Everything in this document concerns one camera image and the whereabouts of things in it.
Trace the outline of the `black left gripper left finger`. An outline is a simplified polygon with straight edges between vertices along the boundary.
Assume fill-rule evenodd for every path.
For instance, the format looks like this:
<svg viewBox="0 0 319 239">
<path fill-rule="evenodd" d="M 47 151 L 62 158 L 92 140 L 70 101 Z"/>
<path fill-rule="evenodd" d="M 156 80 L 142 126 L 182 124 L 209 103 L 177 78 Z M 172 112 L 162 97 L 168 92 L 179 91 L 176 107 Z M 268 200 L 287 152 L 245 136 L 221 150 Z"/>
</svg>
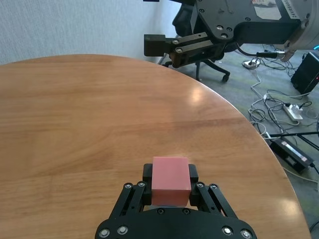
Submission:
<svg viewBox="0 0 319 239">
<path fill-rule="evenodd" d="M 145 206 L 152 204 L 152 170 L 153 165 L 151 163 L 145 164 L 142 181 L 137 182 L 135 185 L 132 183 L 123 185 L 110 214 L 110 219 L 142 212 Z"/>
</svg>

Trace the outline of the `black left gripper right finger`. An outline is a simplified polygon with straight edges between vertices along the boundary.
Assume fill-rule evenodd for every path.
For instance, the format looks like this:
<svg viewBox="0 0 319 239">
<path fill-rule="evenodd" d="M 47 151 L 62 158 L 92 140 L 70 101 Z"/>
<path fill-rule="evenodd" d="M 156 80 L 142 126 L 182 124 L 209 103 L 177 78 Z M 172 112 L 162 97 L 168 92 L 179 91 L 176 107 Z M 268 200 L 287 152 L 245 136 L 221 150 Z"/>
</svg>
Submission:
<svg viewBox="0 0 319 239">
<path fill-rule="evenodd" d="M 236 218 L 236 214 L 222 194 L 217 184 L 205 185 L 199 181 L 196 166 L 189 164 L 189 175 L 191 193 L 189 202 L 191 206 L 197 207 L 199 211 Z"/>
</svg>

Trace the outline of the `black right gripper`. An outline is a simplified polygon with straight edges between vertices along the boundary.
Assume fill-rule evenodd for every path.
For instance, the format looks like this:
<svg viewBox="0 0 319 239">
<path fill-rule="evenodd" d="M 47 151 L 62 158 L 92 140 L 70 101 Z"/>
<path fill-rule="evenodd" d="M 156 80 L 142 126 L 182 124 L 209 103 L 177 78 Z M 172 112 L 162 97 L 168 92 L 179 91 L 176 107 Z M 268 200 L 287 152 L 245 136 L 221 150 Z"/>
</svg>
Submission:
<svg viewBox="0 0 319 239">
<path fill-rule="evenodd" d="M 168 55 L 179 68 L 197 61 L 219 58 L 225 42 L 284 44 L 301 26 L 290 1 L 197 0 L 195 8 L 206 32 L 179 38 L 144 35 L 144 55 Z"/>
</svg>

